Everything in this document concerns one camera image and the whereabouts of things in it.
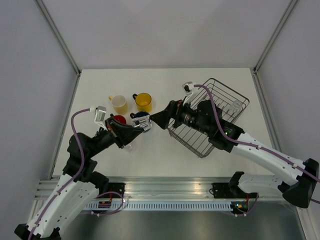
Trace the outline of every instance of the white wall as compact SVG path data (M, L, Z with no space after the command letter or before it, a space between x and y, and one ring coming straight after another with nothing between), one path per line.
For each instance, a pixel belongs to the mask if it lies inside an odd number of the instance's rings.
M32 0L0 7L0 233L18 239L48 174L76 75Z
M290 0L44 0L83 69L253 67Z
M317 161L320 160L319 13L319 0L299 1L259 71L285 152ZM313 197L320 200L319 183ZM320 205L311 203L309 212L320 233Z

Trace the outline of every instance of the metal wire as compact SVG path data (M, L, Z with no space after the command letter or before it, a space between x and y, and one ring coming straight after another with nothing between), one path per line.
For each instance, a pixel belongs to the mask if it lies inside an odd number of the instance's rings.
M229 123L234 123L249 105L250 101L247 97L241 95L215 78L208 79L203 85L209 88L215 104L222 110L222 118ZM206 91L201 88L197 96L191 102L191 108L196 109L201 101L208 99L209 97ZM236 100L242 103L241 110L238 114L230 114L229 107ZM209 143L207 135L186 125L181 125L177 128L174 128L173 125L174 120L169 123L168 131L170 136L175 138L199 158L205 158L215 148Z

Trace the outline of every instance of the red cup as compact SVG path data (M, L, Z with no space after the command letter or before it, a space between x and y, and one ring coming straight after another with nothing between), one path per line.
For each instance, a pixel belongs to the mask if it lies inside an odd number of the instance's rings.
M115 120L117 120L118 122L122 123L122 124L126 124L126 123L127 123L127 120L125 119L124 116L115 115L115 116L113 116L113 118L114 118Z

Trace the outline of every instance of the perforated metal strip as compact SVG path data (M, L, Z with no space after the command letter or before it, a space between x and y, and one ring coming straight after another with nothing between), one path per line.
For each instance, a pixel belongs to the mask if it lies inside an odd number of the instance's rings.
M110 208L99 207L98 201L87 204L84 210L115 210L121 202L113 202ZM230 201L131 201L125 202L122 211L232 211Z

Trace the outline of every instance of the tabletop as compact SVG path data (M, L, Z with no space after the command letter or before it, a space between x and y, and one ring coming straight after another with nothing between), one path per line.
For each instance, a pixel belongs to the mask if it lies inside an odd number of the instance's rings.
M202 84L215 78L250 100L250 104L235 124L260 142L271 146L266 123L249 68L157 68L157 69L87 69L83 70L72 103L53 175L61 175L69 158L67 148L73 135L70 118L74 112L90 106L105 106L107 114L114 111L109 96L123 95L128 102L124 115L136 113L133 94L152 96L152 112L165 109L170 100L183 99L182 84ZM93 137L98 130L93 113L82 113L75 118L75 129ZM214 149L209 156L198 158L180 142L170 137L167 130L153 125L149 132L137 137L133 150L119 149L116 144L92 159L98 164L95 171L114 177L231 177L236 171L269 175L268 170L243 157Z

